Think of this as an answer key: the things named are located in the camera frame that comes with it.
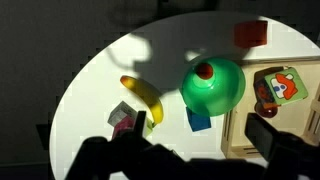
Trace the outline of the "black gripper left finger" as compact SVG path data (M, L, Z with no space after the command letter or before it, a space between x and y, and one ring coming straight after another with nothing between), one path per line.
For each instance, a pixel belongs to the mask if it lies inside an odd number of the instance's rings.
M142 137L143 136L143 130L146 120L146 112L145 111L139 111L136 117L136 122L134 125L133 134L135 137Z

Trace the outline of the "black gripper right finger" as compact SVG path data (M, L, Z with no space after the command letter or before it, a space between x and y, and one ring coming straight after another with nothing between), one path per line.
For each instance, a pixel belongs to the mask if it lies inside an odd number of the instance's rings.
M248 113L245 135L261 156L269 160L279 131L256 113Z

